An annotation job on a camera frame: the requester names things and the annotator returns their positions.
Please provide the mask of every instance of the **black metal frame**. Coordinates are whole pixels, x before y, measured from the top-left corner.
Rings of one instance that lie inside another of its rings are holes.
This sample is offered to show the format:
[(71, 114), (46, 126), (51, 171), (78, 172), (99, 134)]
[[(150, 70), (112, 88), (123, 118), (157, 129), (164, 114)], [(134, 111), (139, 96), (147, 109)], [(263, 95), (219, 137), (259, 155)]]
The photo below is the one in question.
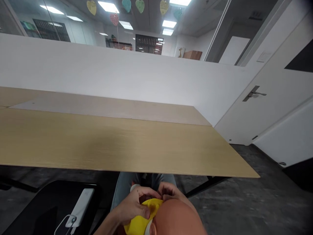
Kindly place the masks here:
[(0, 189), (9, 190), (11, 187), (23, 189), (23, 190), (33, 192), (33, 193), (37, 193), (39, 190), (39, 188), (35, 188), (35, 187), (29, 186), (27, 184), (18, 182), (16, 180), (12, 180), (10, 178), (0, 176)]
[(207, 176), (208, 181), (201, 184), (200, 186), (198, 186), (197, 188), (191, 190), (190, 192), (186, 193), (185, 196), (187, 198), (190, 198), (198, 193), (203, 192), (204, 190), (207, 190), (208, 188), (211, 188), (221, 182), (223, 182), (224, 180), (229, 179), (230, 177), (221, 177), (221, 176)]

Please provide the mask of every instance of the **door lever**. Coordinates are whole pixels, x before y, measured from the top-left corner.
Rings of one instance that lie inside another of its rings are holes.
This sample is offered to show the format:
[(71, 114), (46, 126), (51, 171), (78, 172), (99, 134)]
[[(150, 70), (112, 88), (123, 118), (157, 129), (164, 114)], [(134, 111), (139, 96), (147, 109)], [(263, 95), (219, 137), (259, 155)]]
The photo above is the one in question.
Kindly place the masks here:
[(249, 98), (253, 97), (253, 95), (263, 95), (266, 96), (266, 94), (264, 93), (259, 93), (256, 90), (259, 88), (260, 86), (255, 86), (252, 91), (249, 92), (249, 94), (244, 98), (243, 102), (246, 102)]
[(266, 96), (267, 94), (264, 94), (264, 93), (259, 93), (259, 92), (256, 92), (256, 91), (251, 91), (252, 94), (255, 94), (255, 95), (263, 95), (263, 96)]

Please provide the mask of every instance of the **jeans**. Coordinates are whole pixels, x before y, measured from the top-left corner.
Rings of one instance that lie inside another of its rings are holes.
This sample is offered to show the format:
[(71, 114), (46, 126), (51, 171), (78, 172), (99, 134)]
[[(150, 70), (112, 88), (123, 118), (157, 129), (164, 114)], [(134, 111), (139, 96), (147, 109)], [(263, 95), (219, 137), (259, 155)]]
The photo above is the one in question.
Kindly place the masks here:
[[(130, 187), (132, 181), (137, 184), (141, 184), (141, 175), (142, 173), (133, 173), (133, 172), (121, 172), (117, 183), (112, 200), (111, 211), (117, 207), (121, 201), (125, 199), (130, 193)], [(176, 186), (175, 178), (172, 174), (152, 174), (152, 185), (151, 188), (155, 191), (158, 190), (159, 184), (164, 182), (172, 183)]]

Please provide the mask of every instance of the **door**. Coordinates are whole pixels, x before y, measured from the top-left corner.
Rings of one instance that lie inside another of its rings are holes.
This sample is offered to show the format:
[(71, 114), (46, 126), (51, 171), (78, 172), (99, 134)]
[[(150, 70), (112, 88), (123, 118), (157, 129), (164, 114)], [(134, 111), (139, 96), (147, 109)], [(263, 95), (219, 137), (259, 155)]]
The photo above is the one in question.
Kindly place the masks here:
[[(257, 74), (215, 126), (231, 144), (249, 145), (263, 131), (313, 96), (313, 73), (285, 67), (313, 39), (312, 15), (307, 15)], [(266, 96), (252, 94), (253, 90)]]

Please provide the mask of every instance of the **heart-shaped paper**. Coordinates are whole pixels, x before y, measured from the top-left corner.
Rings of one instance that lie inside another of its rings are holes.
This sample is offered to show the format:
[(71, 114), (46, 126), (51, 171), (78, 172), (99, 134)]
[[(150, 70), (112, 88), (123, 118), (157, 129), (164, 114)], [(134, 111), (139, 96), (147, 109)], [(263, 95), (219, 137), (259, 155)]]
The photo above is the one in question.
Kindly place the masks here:
[(174, 12), (174, 17), (179, 21), (180, 17), (182, 16), (183, 12), (181, 9), (178, 9)]
[(165, 15), (165, 13), (167, 12), (167, 10), (169, 9), (169, 4), (168, 2), (165, 2), (164, 0), (162, 0), (160, 2), (160, 11), (162, 15)]
[(118, 25), (118, 15), (116, 13), (110, 14), (110, 20), (115, 26)]
[(97, 5), (94, 1), (87, 1), (87, 7), (91, 14), (96, 15)]
[(144, 1), (143, 0), (136, 0), (136, 7), (140, 13), (143, 13), (144, 10)]
[(131, 9), (131, 1), (130, 0), (122, 0), (122, 5), (125, 10), (129, 13)]

